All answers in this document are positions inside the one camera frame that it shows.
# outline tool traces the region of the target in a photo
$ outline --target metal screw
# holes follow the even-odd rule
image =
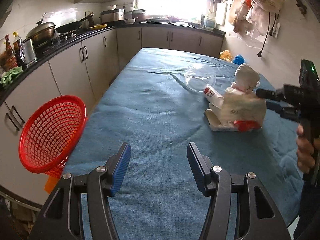
[[[106,170],[105,166],[99,166],[97,172],[104,172]]]
[[[255,173],[253,173],[253,172],[248,172],[248,177],[250,178],[250,179],[254,179],[255,177],[256,177],[256,174]]]
[[[62,177],[63,177],[64,179],[70,179],[70,178],[71,178],[71,174],[68,172],[68,173],[63,174]]]
[[[220,171],[222,171],[222,168],[221,168],[220,166],[213,166],[211,169],[212,169],[213,171],[215,171],[215,172],[220,172]]]

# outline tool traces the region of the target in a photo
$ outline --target blue towel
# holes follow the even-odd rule
[[[257,174],[285,222],[297,215],[303,181],[296,167],[297,124],[268,110],[263,128],[251,132],[213,132],[204,111],[208,101],[186,87],[183,74],[201,62],[217,75],[223,95],[234,81],[233,63],[198,54],[142,49],[119,74],[89,118],[65,172],[86,174],[105,164],[122,142],[132,157],[121,190],[109,198],[120,239],[198,239],[209,206],[197,190],[187,145],[229,173]],[[261,76],[260,87],[274,89]],[[84,230],[91,239],[83,196]],[[228,238],[233,239],[236,196],[232,196]]]

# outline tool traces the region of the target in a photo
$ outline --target frying pan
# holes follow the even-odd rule
[[[62,25],[62,26],[56,28],[56,31],[57,31],[58,33],[71,32],[71,31],[79,28],[84,20],[86,20],[86,19],[88,19],[89,17],[92,17],[92,16],[93,16],[93,13],[89,14],[88,16],[82,18],[82,19],[79,20],[79,21],[71,22],[71,23]]]

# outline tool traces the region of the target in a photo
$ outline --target red plastic basket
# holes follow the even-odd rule
[[[33,173],[59,178],[86,123],[86,108],[75,96],[45,103],[29,118],[20,136],[19,158]]]

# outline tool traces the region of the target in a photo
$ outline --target blue plastic bag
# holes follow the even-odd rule
[[[237,65],[241,65],[244,63],[244,58],[242,57],[241,54],[235,56],[235,58],[233,59],[232,61],[234,64],[237,64]]]

